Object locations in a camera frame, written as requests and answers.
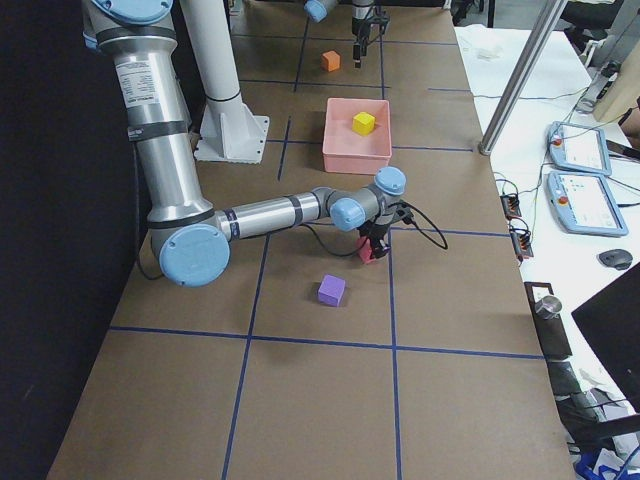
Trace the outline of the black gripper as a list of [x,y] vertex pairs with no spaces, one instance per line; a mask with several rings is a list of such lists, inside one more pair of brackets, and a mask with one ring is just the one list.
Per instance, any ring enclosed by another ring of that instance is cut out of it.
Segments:
[[390,223],[380,224],[373,221],[366,221],[358,228],[359,236],[369,240],[370,260],[383,258],[389,253],[386,236],[388,235],[390,226]]
[[361,48],[369,46],[371,35],[371,20],[358,19],[353,17],[351,22],[352,34],[355,38],[355,44],[352,48],[352,56],[355,68],[360,68],[362,65],[362,51]]

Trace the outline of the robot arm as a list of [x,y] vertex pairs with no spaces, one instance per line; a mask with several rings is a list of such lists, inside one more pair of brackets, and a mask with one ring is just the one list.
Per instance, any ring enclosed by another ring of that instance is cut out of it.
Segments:
[[308,18],[320,23],[334,10],[349,11],[351,15],[350,28],[353,37],[352,61],[354,67],[362,67],[362,61],[367,57],[373,24],[379,12],[375,1],[337,1],[337,0],[308,0],[303,2],[303,9]]
[[172,63],[177,46],[169,1],[86,1],[86,45],[114,62],[128,117],[135,165],[144,171],[152,208],[147,222],[162,273],[175,284],[200,287],[217,279],[233,240],[263,236],[329,218],[342,231],[359,230],[378,256],[398,221],[405,174],[376,168],[373,182],[346,192],[318,187],[305,193],[216,209],[201,192],[197,160],[257,163],[269,128],[244,103],[224,5],[181,5],[207,106],[202,139],[193,146],[190,116]]

